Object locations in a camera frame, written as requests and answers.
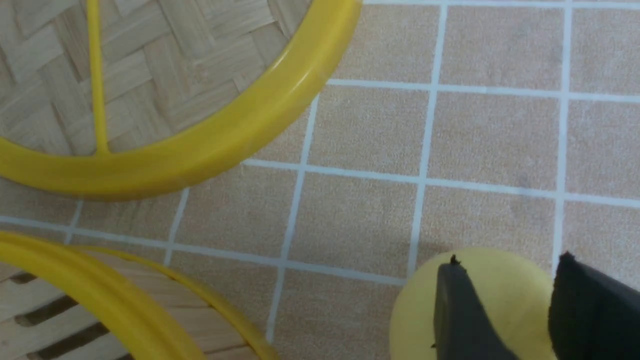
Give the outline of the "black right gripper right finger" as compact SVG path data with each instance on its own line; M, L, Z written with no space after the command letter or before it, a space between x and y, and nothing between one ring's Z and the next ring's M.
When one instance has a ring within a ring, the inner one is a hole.
M567 251L554 278L548 332L558 360L637 360L640 293Z

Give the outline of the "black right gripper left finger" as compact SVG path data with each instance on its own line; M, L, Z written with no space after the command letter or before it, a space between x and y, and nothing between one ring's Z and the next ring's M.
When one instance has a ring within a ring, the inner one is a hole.
M514 262L458 257L436 274L433 336L438 360L516 360L506 334L517 314Z

